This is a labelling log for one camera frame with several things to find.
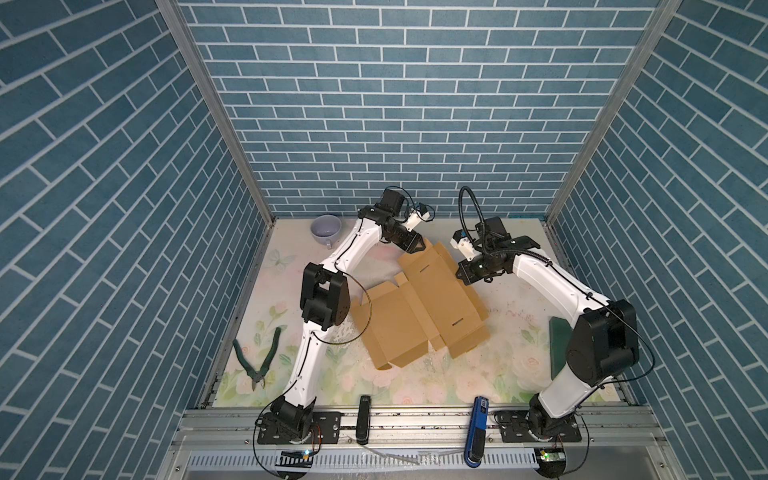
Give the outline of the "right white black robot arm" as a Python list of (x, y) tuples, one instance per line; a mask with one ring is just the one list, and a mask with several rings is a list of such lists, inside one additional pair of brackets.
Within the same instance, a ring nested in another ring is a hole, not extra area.
[(451, 240), (463, 255), (456, 277), (465, 285), (504, 274), (526, 281), (567, 320), (571, 336), (565, 366), (529, 402), (527, 428), (547, 441), (571, 423), (576, 409), (603, 385), (639, 361), (635, 308), (595, 292), (548, 258), (528, 236), (512, 237), (498, 217), (485, 217), (468, 186), (458, 194), (461, 228)]

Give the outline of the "brown cardboard paper box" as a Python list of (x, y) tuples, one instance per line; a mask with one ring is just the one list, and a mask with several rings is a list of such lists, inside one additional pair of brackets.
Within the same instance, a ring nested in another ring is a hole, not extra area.
[(403, 368), (431, 349), (457, 358), (490, 338), (488, 310), (456, 277), (458, 264), (443, 244), (404, 254), (398, 264), (392, 281), (368, 289), (350, 309), (376, 369)]

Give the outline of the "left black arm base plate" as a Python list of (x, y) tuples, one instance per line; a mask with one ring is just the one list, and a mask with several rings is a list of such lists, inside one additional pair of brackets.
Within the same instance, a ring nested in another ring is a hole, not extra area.
[(339, 411), (314, 411), (310, 416), (303, 415), (297, 421), (281, 419), (277, 414), (267, 412), (259, 421), (256, 442), (259, 445), (308, 444), (312, 433), (320, 428), (323, 444), (337, 444), (341, 419), (342, 413)]

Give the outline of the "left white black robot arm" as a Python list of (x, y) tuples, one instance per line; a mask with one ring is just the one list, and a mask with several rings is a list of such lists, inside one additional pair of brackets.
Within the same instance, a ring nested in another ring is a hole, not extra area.
[(387, 187), (376, 203), (358, 211), (351, 232), (332, 254), (320, 263), (305, 266), (299, 299), (303, 328), (298, 355), (286, 390), (264, 408), (264, 425), (275, 427), (290, 443), (299, 443), (312, 433), (317, 364), (328, 346), (347, 343), (329, 337), (350, 312), (349, 283), (357, 281), (352, 272), (381, 242), (408, 254), (423, 251), (425, 239), (416, 227), (434, 217), (435, 209), (414, 201), (407, 190)]

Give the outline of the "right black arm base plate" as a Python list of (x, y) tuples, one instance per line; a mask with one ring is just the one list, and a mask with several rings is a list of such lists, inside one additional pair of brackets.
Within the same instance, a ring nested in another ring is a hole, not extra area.
[(553, 419), (538, 410), (498, 410), (493, 419), (504, 443), (581, 442), (582, 434), (573, 414)]

